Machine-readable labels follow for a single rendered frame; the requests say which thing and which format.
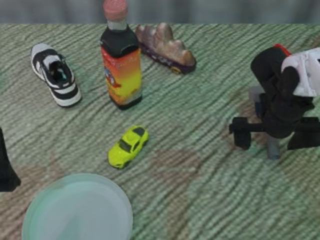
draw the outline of red bottle cap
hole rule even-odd
[[[128,14],[126,0],[104,0],[104,15],[107,20],[119,22],[125,20]]]

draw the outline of light green plate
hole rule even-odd
[[[129,240],[131,204],[113,181],[81,173],[54,182],[30,204],[22,240]]]

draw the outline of purple base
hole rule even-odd
[[[140,44],[141,52],[159,64],[162,64],[169,68],[175,67],[177,69],[180,69],[181,73],[183,74],[188,74],[196,69],[196,65],[197,65],[196,62],[192,66],[182,65],[176,61],[172,61],[166,57],[159,55],[158,53],[152,51],[149,47],[147,47],[145,44],[141,42],[139,44]]]

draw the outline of yellow toy car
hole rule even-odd
[[[109,164],[117,169],[123,169],[137,156],[148,142],[149,134],[142,126],[132,126],[122,138],[109,150]]]

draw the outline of red and yellow label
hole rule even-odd
[[[140,49],[113,58],[103,48],[102,58],[108,93],[119,105],[127,105],[142,94]]]

